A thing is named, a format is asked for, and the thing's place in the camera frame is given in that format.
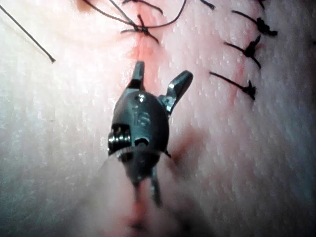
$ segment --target stitch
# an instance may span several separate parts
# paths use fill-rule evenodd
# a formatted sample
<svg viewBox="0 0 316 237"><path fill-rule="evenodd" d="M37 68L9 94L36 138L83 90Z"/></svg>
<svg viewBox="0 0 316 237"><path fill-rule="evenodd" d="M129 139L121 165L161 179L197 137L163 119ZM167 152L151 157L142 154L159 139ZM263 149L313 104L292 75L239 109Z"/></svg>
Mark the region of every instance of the stitch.
<svg viewBox="0 0 316 237"><path fill-rule="evenodd" d="M125 23L127 25L130 25L132 26L134 29L127 29L127 30L123 30L121 31L121 33L125 33L125 32L139 32L139 33L144 33L146 36L149 36L151 38L153 38L157 43L159 43L159 40L154 37L150 32L149 32L149 28L160 28L160 27L164 27L164 26L168 26L168 25L171 25L172 23L174 23L175 21L177 21L181 15L181 13L183 12L183 9L186 5L186 2L187 0L184 0L183 1L183 4L182 4L182 7L178 13L178 15L170 22L166 23L166 24L162 24L162 25L158 25L158 26L145 26L144 25L144 22L143 22L143 19L141 18L141 15L137 15L138 19L140 20L141 22L141 25L137 25L135 24L124 12L123 10L113 1L113 0L109 0L119 11L120 13L127 19L127 21L124 21L120 18L117 18L117 17L114 17L114 16L111 16L105 12L103 12L102 10L100 10L99 8L97 8L96 6L94 6L92 3L90 3L88 0L82 0L84 1L86 4L88 4L89 6L91 6L94 10L98 11L99 13L101 13L102 15L104 16L107 16L111 19L114 19L114 20L118 20L122 23Z"/></svg>
<svg viewBox="0 0 316 237"><path fill-rule="evenodd" d="M230 79L228 79L228 78L226 78L224 76L221 76L221 75L219 75L217 73L214 73L214 72L211 72L211 71L209 73L210 73L210 75L219 77L219 78L227 81L228 83L230 83L230 84L232 84L234 86L237 86L239 89L242 90L242 92L248 94L251 97L251 99L255 100L255 94L256 94L257 88L255 86L252 86L252 83L251 83L250 80L248 81L248 86L244 87L244 86L241 86L241 85L237 84L236 82L234 82L234 81L232 81L232 80L230 80Z"/></svg>
<svg viewBox="0 0 316 237"><path fill-rule="evenodd" d="M84 1L86 4L88 4L89 6L91 6L91 7L92 7L94 10L96 10L97 12L99 12L99 13L101 13L102 15L105 15L105 16L111 18L111 19L120 21L120 22L122 22L122 23L125 23L126 25L130 25L130 26L133 26L133 27L134 27L134 26L137 26L137 27L140 27L140 28L143 27L142 25L135 25L135 23L133 23L133 22L127 22L127 21L124 21L124 20L122 20L122 19L120 19L120 18L111 16L111 15L109 15L109 14L103 12L103 11L100 10L99 8L97 8L95 5L93 5L92 3L90 3L88 0L82 0L82 1ZM112 0L109 0L109 1L110 1L112 4L114 4L117 9L119 9L119 7L118 7ZM177 21L177 20L179 19L179 17L181 16L181 14L182 14L182 12L183 12L183 9L184 9L186 3L187 3L187 0L184 0L184 1L183 1L183 4L182 4L182 6L181 6L181 9L180 9L180 11L179 11L179 13L178 13L178 15L177 15L172 21L170 21L170 22L168 22L168 23L165 23L165 24L162 24L162 25L146 26L146 27L147 27L148 29L153 29L153 28L160 28L160 27L164 27L164 26L171 25L172 23L174 23L175 21Z"/></svg>
<svg viewBox="0 0 316 237"><path fill-rule="evenodd" d="M126 33L126 32L140 32L140 33L144 33L146 36L149 36L149 37L153 38L159 44L159 40L148 31L148 27L145 27L144 21L143 21L141 15L138 14L137 17L140 20L140 22L142 24L142 27L139 28L139 27L137 27L135 25L134 29L123 30L123 31L121 31L121 33Z"/></svg>
<svg viewBox="0 0 316 237"><path fill-rule="evenodd" d="M224 42L224 45L228 45L230 47L233 47L240 52L242 52L246 57L252 58L252 60L258 65L259 68L261 68L261 64L258 62L258 60L254 57L255 54L255 47L259 43L261 36L259 35L255 41L251 41L249 46L244 50L242 48L239 48L236 45L233 45L231 43Z"/></svg>
<svg viewBox="0 0 316 237"><path fill-rule="evenodd" d="M207 1L205 1L205 0L200 0L200 1L201 1L203 4L209 6L209 8L211 8L212 10L215 9L215 6L214 6L213 4L211 4L211 3L209 3L209 2L207 2Z"/></svg>
<svg viewBox="0 0 316 237"><path fill-rule="evenodd" d="M159 7L155 6L155 5L152 5L152 4L150 4L149 2L146 2L146 1L144 1L144 0L124 0L124 1L122 2L122 4L126 4L126 3L130 2L130 1L132 1L132 2L142 2L142 3L144 3L144 4L146 4L146 5L150 6L150 7L152 7L152 8L154 8L154 9L158 10L158 11L163 15L163 11L162 11L161 8L159 8Z"/></svg>
<svg viewBox="0 0 316 237"><path fill-rule="evenodd" d="M0 9L49 57L52 63L56 61L1 5Z"/></svg>
<svg viewBox="0 0 316 237"><path fill-rule="evenodd" d="M257 18L257 21L252 19L250 16L247 16L246 14L240 12L240 11L232 11L232 13L238 14L240 16L243 16L247 19L249 19L250 21L252 21L253 23L255 23L257 25L258 30L265 34L265 35L269 35L269 36L277 36L277 31L270 31L270 26L266 25L264 20L261 17Z"/></svg>

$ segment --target skin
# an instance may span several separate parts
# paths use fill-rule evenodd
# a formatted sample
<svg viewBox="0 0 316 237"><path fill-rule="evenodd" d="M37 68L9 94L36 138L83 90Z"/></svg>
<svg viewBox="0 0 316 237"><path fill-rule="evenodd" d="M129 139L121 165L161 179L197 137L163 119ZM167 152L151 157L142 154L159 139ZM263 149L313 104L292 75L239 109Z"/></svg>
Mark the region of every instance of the skin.
<svg viewBox="0 0 316 237"><path fill-rule="evenodd" d="M141 13L156 25L182 3L156 2L164 16L132 2L122 8L133 21ZM119 16L108 2L94 3ZM181 229L177 215L206 236L315 234L316 3L267 0L264 12L254 0L212 3L214 11L189 0L175 24L150 30L158 45L142 34L120 35L129 27L77 1L1 1L57 59L51 64L0 14L1 236L66 229L133 236L128 225L138 219L147 221L143 235L168 236ZM223 45L246 48L259 34L232 9L278 31L257 46L261 70ZM174 163L162 157L158 166L159 210L148 182L136 205L123 168L107 158L113 108L137 60L145 61L145 87L155 95L183 70L194 74L170 119ZM210 70L243 86L251 80L256 100Z"/></svg>

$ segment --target metal jaw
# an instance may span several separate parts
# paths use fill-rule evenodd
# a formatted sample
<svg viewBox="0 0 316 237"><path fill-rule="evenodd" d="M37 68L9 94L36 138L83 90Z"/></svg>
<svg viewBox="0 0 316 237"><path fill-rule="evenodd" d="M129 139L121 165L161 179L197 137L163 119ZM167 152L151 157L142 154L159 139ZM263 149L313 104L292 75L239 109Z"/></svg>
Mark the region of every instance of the metal jaw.
<svg viewBox="0 0 316 237"><path fill-rule="evenodd" d="M133 152L133 148L163 152L170 157L166 150L169 139L168 120L189 88L193 74L183 71L170 82L166 95L156 97L145 90L144 72L145 63L137 62L131 81L115 105L108 152L111 155L130 148L119 160L124 164L126 174L135 187L136 200L139 197L139 183L150 177L153 199L160 206L156 169L159 156Z"/></svg>

